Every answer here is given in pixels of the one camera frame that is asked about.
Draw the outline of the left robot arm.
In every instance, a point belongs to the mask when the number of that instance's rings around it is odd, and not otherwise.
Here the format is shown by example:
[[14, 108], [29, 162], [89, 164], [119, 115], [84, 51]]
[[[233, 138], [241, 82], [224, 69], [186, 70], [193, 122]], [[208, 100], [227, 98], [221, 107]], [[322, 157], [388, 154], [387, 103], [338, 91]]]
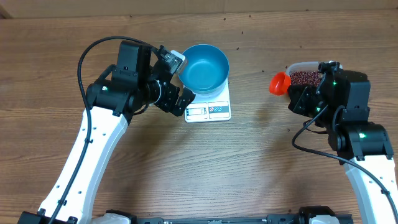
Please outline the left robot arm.
[[133, 117], [145, 112], [149, 105], [181, 116], [195, 94], [170, 82], [186, 66], [184, 55], [141, 40], [120, 39], [118, 61], [88, 88], [80, 87], [85, 110], [58, 180], [38, 211], [22, 212], [18, 224], [137, 223], [136, 216], [117, 210], [92, 217], [109, 159]]

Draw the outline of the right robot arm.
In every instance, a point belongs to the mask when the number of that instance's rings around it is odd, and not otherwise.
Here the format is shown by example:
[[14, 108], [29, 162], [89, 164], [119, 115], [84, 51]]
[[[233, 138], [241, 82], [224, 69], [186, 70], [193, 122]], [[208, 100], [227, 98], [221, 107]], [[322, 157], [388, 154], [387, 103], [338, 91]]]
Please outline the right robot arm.
[[291, 85], [289, 110], [326, 129], [333, 154], [345, 169], [363, 223], [397, 223], [394, 151], [386, 129], [370, 122], [371, 89], [366, 74], [344, 70], [338, 62], [320, 62], [317, 86]]

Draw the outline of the red measuring scoop blue handle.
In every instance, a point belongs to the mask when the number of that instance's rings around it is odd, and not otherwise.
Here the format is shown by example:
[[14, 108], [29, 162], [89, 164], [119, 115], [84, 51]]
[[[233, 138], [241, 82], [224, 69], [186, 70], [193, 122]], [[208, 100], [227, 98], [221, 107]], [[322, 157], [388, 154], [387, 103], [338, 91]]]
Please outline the red measuring scoop blue handle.
[[291, 78], [285, 72], [277, 73], [269, 84], [269, 92], [273, 95], [284, 95], [291, 85]]

